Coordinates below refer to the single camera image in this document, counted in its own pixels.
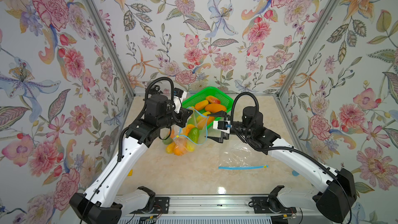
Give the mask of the green mango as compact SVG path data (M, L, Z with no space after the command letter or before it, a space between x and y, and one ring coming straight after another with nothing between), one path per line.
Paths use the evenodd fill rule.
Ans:
M188 138L195 144L199 143L199 137L200 137L200 130L197 127L192 128L188 133Z

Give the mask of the clear zip-top bag blue zipper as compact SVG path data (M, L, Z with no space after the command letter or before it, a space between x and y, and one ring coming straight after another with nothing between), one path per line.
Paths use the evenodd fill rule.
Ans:
M188 118L187 125L184 128L174 125L171 136L163 141L167 154L183 156L194 152L207 141L208 128L215 118L209 116L211 112L201 113L193 106L188 109L193 110L193 114Z

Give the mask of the orange mango back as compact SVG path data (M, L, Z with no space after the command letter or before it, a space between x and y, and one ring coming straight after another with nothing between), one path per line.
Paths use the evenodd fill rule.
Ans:
M195 108L195 110L197 110L197 111L201 111L201 110L203 110L208 104L209 104L209 101L208 101L208 100L203 100L203 101L200 101L200 102L198 102L197 104L195 104L194 108Z

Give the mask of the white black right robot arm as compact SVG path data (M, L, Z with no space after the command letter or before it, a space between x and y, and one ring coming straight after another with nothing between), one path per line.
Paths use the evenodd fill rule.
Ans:
M223 143L230 135L235 135L255 151L283 162L311 183L313 188L309 192L293 192L283 185L276 186L267 196L270 210L313 209L334 223L351 223L352 207L357 200L352 173L322 164L266 128L259 102L252 93L240 93L229 114L217 110L213 116L221 118L213 124L214 129L221 131L221 136L214 141Z

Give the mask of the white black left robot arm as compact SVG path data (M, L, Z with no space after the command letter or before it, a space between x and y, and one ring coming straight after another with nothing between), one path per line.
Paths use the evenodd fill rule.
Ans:
M69 201L80 223L116 224L132 212L152 211L155 192L147 187L138 187L121 197L117 193L132 167L163 129L186 126L193 111L182 107L185 96L168 77L157 78L147 86L142 110L120 133L118 153L85 192L75 193Z

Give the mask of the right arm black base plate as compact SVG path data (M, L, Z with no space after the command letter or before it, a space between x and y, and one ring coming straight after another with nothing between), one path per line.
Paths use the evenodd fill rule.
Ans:
M297 213L295 207L284 207L276 198L268 196L252 197L248 206L253 208L255 214L292 215Z

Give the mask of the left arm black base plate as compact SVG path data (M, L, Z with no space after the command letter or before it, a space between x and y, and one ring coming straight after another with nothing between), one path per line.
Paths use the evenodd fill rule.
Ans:
M148 206L138 209L131 214L168 214L170 207L170 197L154 197L149 201Z

